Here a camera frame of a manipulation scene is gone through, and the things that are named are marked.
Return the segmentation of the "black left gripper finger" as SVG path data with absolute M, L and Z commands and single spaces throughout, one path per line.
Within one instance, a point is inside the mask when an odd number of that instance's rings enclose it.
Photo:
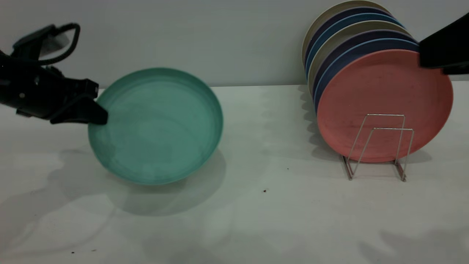
M 65 100 L 72 100 L 82 95 L 90 97 L 93 100 L 98 97 L 99 84 L 92 80 L 75 80 L 72 78 L 65 78 L 64 85 Z
M 92 98 L 79 98 L 59 108 L 52 114 L 52 125 L 63 123 L 105 125 L 108 112 Z

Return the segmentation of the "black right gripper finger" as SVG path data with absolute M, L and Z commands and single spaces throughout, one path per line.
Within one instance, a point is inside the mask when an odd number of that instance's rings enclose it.
M 462 63 L 459 65 L 447 65 L 443 67 L 443 74 L 445 75 L 467 75 L 469 74 L 469 64 Z
M 469 14 L 422 40 L 419 58 L 427 69 L 468 69 Z

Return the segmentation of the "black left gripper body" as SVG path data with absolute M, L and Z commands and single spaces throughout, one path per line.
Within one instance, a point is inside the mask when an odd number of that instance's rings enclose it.
M 53 120 L 66 112 L 67 84 L 57 68 L 24 62 L 39 58 L 39 51 L 1 52 L 1 104 L 18 115 Z

